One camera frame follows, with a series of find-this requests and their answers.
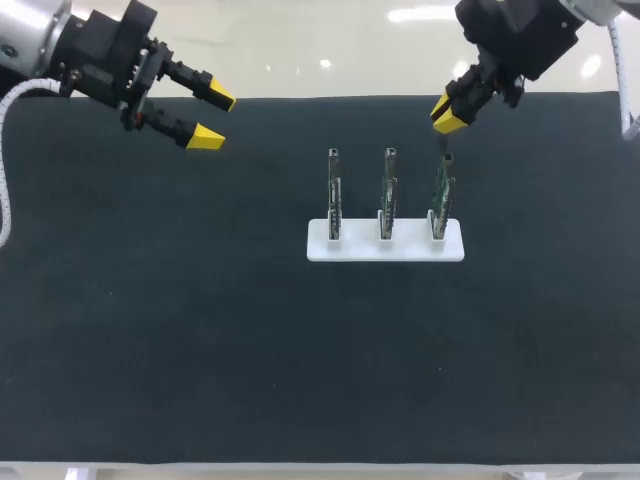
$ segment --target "white cable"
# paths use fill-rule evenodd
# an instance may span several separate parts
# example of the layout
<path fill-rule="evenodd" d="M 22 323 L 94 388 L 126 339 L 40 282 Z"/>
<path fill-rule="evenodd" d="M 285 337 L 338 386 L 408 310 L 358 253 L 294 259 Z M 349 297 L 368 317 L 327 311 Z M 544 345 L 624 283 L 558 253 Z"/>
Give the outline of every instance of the white cable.
<path fill-rule="evenodd" d="M 30 90 L 49 90 L 60 92 L 60 82 L 49 78 L 27 80 L 13 87 L 0 102 L 0 208 L 2 209 L 2 229 L 0 230 L 0 248 L 7 243 L 11 234 L 11 203 L 9 202 L 9 189 L 7 176 L 4 170 L 4 157 L 2 155 L 2 131 L 9 107 L 20 95 Z"/>
<path fill-rule="evenodd" d="M 624 56 L 622 55 L 622 41 L 618 34 L 616 21 L 612 20 L 609 25 L 607 25 L 607 28 L 609 29 L 609 37 L 611 37 L 613 57 L 616 62 L 616 74 L 618 76 L 622 136 L 625 140 L 631 140 L 640 132 L 640 117 L 634 120 L 631 115 L 631 102 L 629 100 L 629 88 L 627 86 L 627 70 L 624 63 Z"/>

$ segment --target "black mat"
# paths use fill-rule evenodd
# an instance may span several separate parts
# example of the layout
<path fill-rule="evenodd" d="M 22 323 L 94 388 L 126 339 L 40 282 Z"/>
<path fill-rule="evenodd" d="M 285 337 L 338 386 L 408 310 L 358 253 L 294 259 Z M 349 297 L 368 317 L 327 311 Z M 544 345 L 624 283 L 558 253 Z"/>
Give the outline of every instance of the black mat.
<path fill-rule="evenodd" d="M 5 154 L 0 460 L 640 463 L 640 145 L 617 97 L 497 102 L 453 144 L 466 259 L 306 259 L 372 216 L 398 150 L 426 213 L 435 98 L 166 101 L 187 156 L 88 101 L 28 99 Z"/>

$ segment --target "circuit board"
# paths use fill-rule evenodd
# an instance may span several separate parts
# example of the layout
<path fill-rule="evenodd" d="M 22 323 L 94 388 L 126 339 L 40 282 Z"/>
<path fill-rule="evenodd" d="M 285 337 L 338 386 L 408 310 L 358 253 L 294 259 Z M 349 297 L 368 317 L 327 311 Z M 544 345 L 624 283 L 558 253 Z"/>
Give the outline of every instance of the circuit board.
<path fill-rule="evenodd" d="M 329 150 L 329 239 L 340 239 L 342 223 L 342 177 L 338 150 Z"/>
<path fill-rule="evenodd" d="M 433 238 L 442 240 L 449 220 L 451 199 L 456 179 L 453 177 L 453 155 L 448 151 L 447 138 L 441 135 L 438 138 L 438 144 L 440 146 L 441 162 L 433 190 L 431 228 L 433 230 Z"/>
<path fill-rule="evenodd" d="M 396 217 L 396 150 L 387 148 L 384 157 L 384 174 L 382 176 L 382 218 L 380 222 L 380 237 L 391 240 L 393 221 Z"/>

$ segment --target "metal cylinder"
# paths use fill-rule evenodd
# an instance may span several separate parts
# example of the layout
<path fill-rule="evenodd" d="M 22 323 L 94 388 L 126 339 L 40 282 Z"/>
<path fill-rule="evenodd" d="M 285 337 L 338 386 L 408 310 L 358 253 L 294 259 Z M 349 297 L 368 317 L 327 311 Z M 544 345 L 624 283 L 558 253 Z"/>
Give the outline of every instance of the metal cylinder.
<path fill-rule="evenodd" d="M 42 74 L 70 16 L 71 0 L 1 0 L 0 65 Z"/>
<path fill-rule="evenodd" d="M 596 25 L 606 25 L 622 11 L 615 0 L 560 0 L 576 17 Z"/>

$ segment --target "white floor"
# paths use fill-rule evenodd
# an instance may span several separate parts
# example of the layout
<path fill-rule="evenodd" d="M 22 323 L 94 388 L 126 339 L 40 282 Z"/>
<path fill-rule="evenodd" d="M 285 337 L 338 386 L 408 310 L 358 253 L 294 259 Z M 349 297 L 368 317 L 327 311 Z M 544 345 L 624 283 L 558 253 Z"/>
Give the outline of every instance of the white floor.
<path fill-rule="evenodd" d="M 18 468 L 19 480 L 64 480 L 65 468 L 29 466 Z M 404 473 L 393 474 L 393 480 L 513 480 L 500 473 Z M 268 474 L 268 473 L 238 473 L 220 474 L 207 471 L 168 470 L 166 468 L 144 468 L 135 470 L 100 470 L 96 480 L 389 480 L 389 474 Z"/>
<path fill-rule="evenodd" d="M 128 0 L 75 0 L 74 12 L 119 18 Z M 152 35 L 176 59 L 208 70 L 236 96 L 441 94 L 477 57 L 454 0 L 145 0 L 158 10 Z M 640 22 L 620 20 L 634 110 L 640 110 Z M 605 28 L 584 26 L 580 43 L 529 91 L 616 88 Z M 156 96 L 188 95 L 168 80 Z"/>

